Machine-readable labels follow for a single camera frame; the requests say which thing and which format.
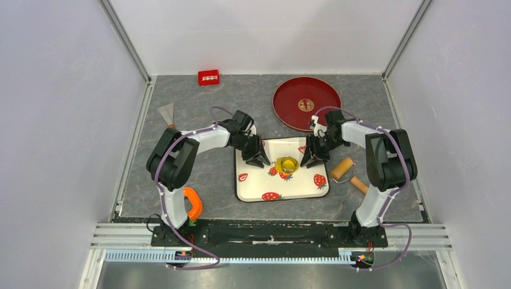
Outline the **white strawberry tray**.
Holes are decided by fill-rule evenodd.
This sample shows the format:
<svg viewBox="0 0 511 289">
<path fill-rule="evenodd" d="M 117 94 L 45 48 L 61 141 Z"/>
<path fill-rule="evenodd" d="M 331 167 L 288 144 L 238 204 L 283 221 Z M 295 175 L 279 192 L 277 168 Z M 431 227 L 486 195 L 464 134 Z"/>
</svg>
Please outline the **white strawberry tray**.
<svg viewBox="0 0 511 289">
<path fill-rule="evenodd" d="M 298 167 L 285 174 L 275 168 L 276 161 L 291 157 L 300 162 L 306 149 L 305 137 L 273 138 L 263 141 L 270 166 L 247 165 L 241 152 L 235 151 L 236 197 L 242 202 L 269 202 L 324 197 L 330 191 L 325 165 Z"/>
</svg>

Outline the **orange handled metal scraper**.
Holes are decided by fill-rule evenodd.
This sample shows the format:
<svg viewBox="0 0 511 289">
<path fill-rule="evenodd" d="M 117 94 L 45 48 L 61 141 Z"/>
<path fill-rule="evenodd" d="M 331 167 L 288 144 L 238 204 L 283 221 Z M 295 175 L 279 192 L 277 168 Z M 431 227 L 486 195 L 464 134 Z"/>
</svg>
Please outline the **orange handled metal scraper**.
<svg viewBox="0 0 511 289">
<path fill-rule="evenodd" d="M 168 128 L 175 127 L 175 125 L 174 125 L 174 104 L 173 103 L 169 103 L 167 105 L 158 107 L 157 112 L 164 119 Z"/>
</svg>

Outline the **wooden dough roller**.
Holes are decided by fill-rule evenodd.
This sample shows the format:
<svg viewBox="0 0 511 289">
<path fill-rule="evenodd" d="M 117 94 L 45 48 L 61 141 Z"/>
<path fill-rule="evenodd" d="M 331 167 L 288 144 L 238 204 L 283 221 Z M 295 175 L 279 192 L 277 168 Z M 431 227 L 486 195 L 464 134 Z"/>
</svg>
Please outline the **wooden dough roller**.
<svg viewBox="0 0 511 289">
<path fill-rule="evenodd" d="M 345 158 L 330 172 L 330 177 L 337 184 L 349 182 L 365 196 L 369 188 L 358 177 L 356 177 L 354 174 L 355 171 L 355 162 L 351 158 Z"/>
</svg>

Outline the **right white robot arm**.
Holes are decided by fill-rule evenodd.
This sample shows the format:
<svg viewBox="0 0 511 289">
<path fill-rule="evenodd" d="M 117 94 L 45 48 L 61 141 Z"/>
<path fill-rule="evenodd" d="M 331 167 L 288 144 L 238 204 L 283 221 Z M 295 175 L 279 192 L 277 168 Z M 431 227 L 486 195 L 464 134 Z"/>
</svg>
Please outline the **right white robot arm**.
<svg viewBox="0 0 511 289">
<path fill-rule="evenodd" d="M 340 108 L 325 107 L 326 124 L 318 114 L 310 119 L 312 134 L 306 137 L 301 166 L 312 168 L 330 160 L 331 151 L 349 145 L 365 150 L 366 174 L 370 185 L 355 211 L 355 225 L 348 229 L 352 244 L 363 246 L 372 238 L 372 227 L 380 226 L 395 196 L 417 177 L 409 136 L 404 129 L 388 130 L 359 118 L 347 119 Z"/>
</svg>

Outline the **yellow dough piece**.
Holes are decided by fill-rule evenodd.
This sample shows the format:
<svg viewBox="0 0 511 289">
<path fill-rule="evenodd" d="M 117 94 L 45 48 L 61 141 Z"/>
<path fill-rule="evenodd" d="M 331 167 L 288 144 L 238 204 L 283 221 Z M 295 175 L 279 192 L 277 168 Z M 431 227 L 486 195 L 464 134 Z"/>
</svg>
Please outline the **yellow dough piece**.
<svg viewBox="0 0 511 289">
<path fill-rule="evenodd" d="M 284 173 L 292 173 L 296 170 L 296 161 L 293 158 L 283 158 L 280 164 Z"/>
</svg>

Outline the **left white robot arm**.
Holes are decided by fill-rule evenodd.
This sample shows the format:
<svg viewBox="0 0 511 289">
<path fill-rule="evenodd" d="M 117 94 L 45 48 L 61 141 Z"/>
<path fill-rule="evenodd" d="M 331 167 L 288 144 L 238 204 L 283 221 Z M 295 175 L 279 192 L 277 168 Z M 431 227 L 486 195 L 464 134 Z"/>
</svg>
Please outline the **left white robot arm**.
<svg viewBox="0 0 511 289">
<path fill-rule="evenodd" d="M 166 238 L 181 246 L 188 241 L 189 230 L 184 224 L 189 217 L 184 203 L 183 188 L 193 170 L 197 155 L 216 148 L 232 147 L 242 153 L 249 166 L 265 168 L 271 164 L 254 119 L 237 110 L 231 118 L 205 128 L 179 131 L 166 128 L 151 152 L 146 169 L 155 182 L 161 200 L 161 219 L 169 227 Z"/>
</svg>

